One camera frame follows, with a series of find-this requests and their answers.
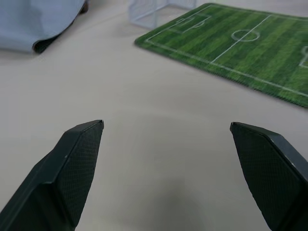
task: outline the floor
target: floor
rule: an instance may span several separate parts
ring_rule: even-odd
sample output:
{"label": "floor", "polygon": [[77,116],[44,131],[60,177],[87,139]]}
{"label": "floor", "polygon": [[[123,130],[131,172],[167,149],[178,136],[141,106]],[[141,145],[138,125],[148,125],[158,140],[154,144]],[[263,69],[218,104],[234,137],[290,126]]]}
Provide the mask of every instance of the floor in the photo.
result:
{"label": "floor", "polygon": [[[305,0],[218,2],[308,12]],[[144,33],[126,0],[92,0],[42,55],[0,51],[0,208],[65,130],[103,119],[77,231],[269,231],[229,126],[276,131],[308,159],[307,111],[134,47]]]}

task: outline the gray cloth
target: gray cloth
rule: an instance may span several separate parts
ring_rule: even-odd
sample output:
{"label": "gray cloth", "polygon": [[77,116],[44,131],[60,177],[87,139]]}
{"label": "gray cloth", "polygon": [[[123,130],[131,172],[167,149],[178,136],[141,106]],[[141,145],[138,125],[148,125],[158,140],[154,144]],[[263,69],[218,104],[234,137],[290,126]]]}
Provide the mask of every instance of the gray cloth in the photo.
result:
{"label": "gray cloth", "polygon": [[0,0],[0,49],[33,52],[42,40],[61,34],[85,0]]}

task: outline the artificial turf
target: artificial turf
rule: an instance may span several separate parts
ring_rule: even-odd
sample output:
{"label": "artificial turf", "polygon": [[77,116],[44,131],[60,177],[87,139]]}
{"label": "artificial turf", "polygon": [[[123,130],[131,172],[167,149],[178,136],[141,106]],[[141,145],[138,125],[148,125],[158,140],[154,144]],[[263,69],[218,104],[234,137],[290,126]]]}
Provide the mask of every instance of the artificial turf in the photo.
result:
{"label": "artificial turf", "polygon": [[308,18],[210,3],[135,44],[308,108]]}

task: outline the white goal net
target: white goal net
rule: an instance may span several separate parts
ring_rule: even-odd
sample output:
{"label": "white goal net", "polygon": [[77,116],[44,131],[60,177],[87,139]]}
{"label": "white goal net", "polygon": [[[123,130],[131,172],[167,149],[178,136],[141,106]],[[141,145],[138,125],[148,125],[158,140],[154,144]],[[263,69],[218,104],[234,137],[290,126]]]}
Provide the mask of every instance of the white goal net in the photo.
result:
{"label": "white goal net", "polygon": [[197,0],[130,0],[129,20],[136,25],[149,29],[156,28],[158,11],[167,6],[188,10],[196,7]]}

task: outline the halfway line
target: halfway line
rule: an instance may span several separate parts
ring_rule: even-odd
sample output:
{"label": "halfway line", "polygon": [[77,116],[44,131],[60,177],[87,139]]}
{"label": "halfway line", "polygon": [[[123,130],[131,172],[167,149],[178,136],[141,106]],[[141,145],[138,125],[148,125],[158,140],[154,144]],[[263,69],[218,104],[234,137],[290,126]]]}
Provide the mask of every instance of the halfway line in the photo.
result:
{"label": "halfway line", "polygon": [[242,39],[244,39],[249,33],[251,33],[254,29],[256,29],[259,25],[261,25],[265,20],[267,20],[272,15],[270,14],[265,19],[262,20],[258,25],[256,25],[254,28],[252,28],[250,31],[248,31],[243,37],[241,37],[239,40],[237,40],[232,46],[230,46],[228,49],[226,49],[223,53],[221,53],[219,56],[217,56],[211,64],[213,64],[217,59],[219,59],[224,53],[226,53],[228,50],[230,50],[232,47],[234,47],[237,43],[239,43]]}
{"label": "halfway line", "polygon": [[231,72],[235,72],[235,73],[237,73],[237,74],[239,74],[239,75],[242,75],[242,76],[245,76],[245,77],[248,77],[248,78],[252,78],[252,79],[254,79],[254,80],[256,80],[256,81],[263,82],[263,83],[266,83],[266,84],[275,86],[275,87],[277,87],[277,88],[290,91],[290,92],[292,92],[292,93],[294,93],[294,94],[301,95],[301,96],[304,96],[304,97],[308,97],[308,94],[305,94],[305,93],[302,93],[302,92],[299,92],[299,91],[296,91],[296,90],[293,90],[293,89],[290,89],[290,88],[281,86],[281,85],[276,84],[276,83],[272,83],[272,82],[269,82],[269,81],[260,79],[260,78],[258,78],[258,77],[255,77],[255,76],[252,76],[252,75],[249,75],[249,74],[246,74],[246,73],[243,73],[243,72],[240,72],[240,71],[237,71],[237,70],[228,68],[228,67],[223,66],[223,65],[220,65],[220,64],[213,64],[213,63],[211,63],[210,61],[208,61],[208,60],[206,60],[206,59],[203,59],[203,58],[201,58],[201,57],[198,57],[198,56],[195,56],[195,55],[186,53],[186,52],[184,52],[184,51],[180,51],[180,50],[177,50],[177,49],[174,49],[174,48],[165,46],[165,45],[160,44],[160,43],[152,42],[152,41],[150,41],[150,40],[146,40],[145,42],[147,42],[147,43],[149,43],[149,44],[152,44],[152,45],[154,45],[154,46],[160,47],[160,48],[162,48],[162,49],[165,49],[165,50],[168,50],[168,51],[172,51],[172,52],[174,52],[174,53],[177,53],[177,54],[186,56],[186,57],[188,57],[188,58],[198,60],[198,61],[203,62],[203,63],[206,63],[206,64],[211,64],[211,65],[214,65],[214,66],[218,66],[218,67],[223,68],[223,69],[225,69],[225,70],[228,70],[228,71],[231,71]]}

